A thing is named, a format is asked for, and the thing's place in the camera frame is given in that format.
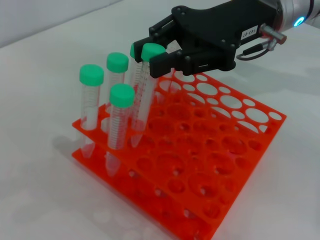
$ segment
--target white table surface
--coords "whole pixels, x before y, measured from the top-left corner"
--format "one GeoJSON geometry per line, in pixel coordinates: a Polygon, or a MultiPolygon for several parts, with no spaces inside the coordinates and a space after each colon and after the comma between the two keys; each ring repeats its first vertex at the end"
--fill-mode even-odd
{"type": "MultiPolygon", "coordinates": [[[[174,6],[222,2],[124,0],[0,49],[1,240],[171,238],[72,159],[79,68],[128,54],[174,6]]],[[[287,36],[265,57],[209,73],[288,116],[216,240],[320,239],[320,30],[287,36]]]]}

